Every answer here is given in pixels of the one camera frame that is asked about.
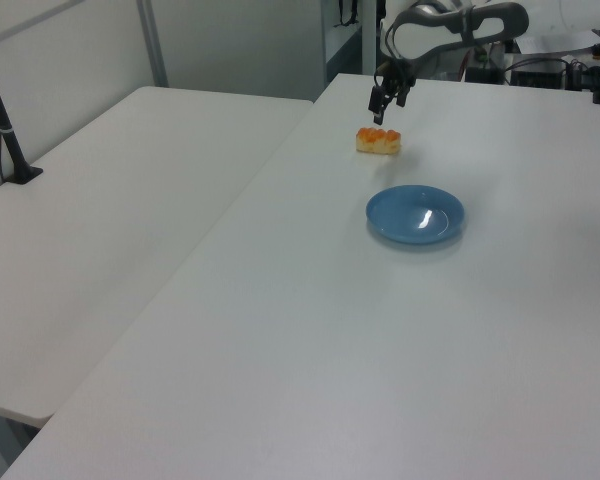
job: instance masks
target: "white table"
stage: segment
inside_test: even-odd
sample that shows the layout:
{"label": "white table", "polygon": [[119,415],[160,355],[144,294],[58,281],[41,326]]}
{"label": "white table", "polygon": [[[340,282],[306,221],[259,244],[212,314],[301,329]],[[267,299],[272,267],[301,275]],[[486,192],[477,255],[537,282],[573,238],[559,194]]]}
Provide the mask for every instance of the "white table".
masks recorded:
{"label": "white table", "polygon": [[143,88],[0,188],[0,415],[41,426],[310,102]]}
{"label": "white table", "polygon": [[[4,480],[600,479],[600,107],[338,77]],[[430,184],[461,238],[366,226]]]}

